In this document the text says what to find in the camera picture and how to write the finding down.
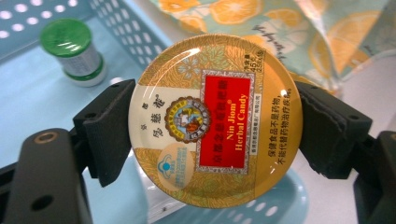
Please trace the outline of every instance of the herbal candy tin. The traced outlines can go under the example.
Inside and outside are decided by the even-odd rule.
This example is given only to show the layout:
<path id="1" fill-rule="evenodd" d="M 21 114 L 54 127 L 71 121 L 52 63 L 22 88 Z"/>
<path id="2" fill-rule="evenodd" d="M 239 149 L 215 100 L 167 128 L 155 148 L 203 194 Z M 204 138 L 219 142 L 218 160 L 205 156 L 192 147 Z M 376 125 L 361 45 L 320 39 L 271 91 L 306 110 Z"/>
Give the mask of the herbal candy tin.
<path id="1" fill-rule="evenodd" d="M 201 207 L 249 202 L 289 169 L 302 135 L 302 106 L 280 61 L 230 35 L 175 44 L 134 89 L 134 154 L 164 192 Z"/>

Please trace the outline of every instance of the green cap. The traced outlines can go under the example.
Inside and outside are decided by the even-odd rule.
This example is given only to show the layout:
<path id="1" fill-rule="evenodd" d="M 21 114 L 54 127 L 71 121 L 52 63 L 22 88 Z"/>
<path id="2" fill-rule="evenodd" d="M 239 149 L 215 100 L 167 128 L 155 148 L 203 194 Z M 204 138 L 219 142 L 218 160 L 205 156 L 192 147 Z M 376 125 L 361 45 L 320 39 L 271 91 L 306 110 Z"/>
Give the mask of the green cap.
<path id="1" fill-rule="evenodd" d="M 61 19 L 44 27 L 41 45 L 48 53 L 61 58 L 79 55 L 91 44 L 91 31 L 82 21 Z"/>

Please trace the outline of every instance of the logo emblem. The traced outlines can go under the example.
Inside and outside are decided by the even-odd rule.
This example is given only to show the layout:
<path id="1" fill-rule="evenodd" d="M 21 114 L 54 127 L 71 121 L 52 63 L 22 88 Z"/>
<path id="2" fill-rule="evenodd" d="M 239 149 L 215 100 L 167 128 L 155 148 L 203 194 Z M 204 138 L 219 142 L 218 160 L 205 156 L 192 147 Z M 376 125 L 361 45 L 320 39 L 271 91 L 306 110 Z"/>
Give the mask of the logo emblem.
<path id="1" fill-rule="evenodd" d="M 166 129 L 179 142 L 197 142 L 207 132 L 210 117 L 200 99 L 180 97 L 166 109 Z"/>

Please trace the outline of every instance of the light blue basket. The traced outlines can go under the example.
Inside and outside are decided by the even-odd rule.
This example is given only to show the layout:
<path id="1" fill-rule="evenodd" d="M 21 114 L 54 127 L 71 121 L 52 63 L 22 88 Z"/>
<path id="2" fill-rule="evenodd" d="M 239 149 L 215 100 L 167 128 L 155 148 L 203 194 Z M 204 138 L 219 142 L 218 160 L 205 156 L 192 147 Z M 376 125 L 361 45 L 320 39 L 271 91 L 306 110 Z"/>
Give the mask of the light blue basket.
<path id="1" fill-rule="evenodd" d="M 0 1 L 0 167 L 17 160 L 22 141 L 32 133 L 71 129 L 72 118 L 108 86 L 113 77 L 140 77 L 147 65 L 172 44 L 140 0 Z M 80 88 L 64 81 L 58 62 L 39 47 L 38 36 L 50 21 L 84 20 L 93 43 L 104 54 L 104 83 Z M 102 189 L 86 172 L 93 220 L 98 223 L 145 223 L 147 202 L 130 159 L 119 179 Z M 260 198 L 227 209 L 186 206 L 158 223 L 303 223 L 308 200 L 293 171 Z"/>

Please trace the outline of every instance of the tin lid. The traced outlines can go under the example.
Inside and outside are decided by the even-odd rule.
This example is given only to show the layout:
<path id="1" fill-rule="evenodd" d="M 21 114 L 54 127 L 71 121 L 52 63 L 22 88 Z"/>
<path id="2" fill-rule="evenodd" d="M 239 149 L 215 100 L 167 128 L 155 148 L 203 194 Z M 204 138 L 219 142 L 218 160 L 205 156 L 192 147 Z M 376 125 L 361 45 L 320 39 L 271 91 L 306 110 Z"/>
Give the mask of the tin lid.
<path id="1" fill-rule="evenodd" d="M 44 27 L 40 41 L 56 57 L 69 58 L 82 53 L 91 44 L 91 31 L 82 21 L 61 19 Z"/>
<path id="2" fill-rule="evenodd" d="M 299 93 L 268 51 L 198 35 L 160 54 L 134 89 L 129 133 L 164 192 L 201 207 L 249 202 L 289 169 L 303 128 Z"/>

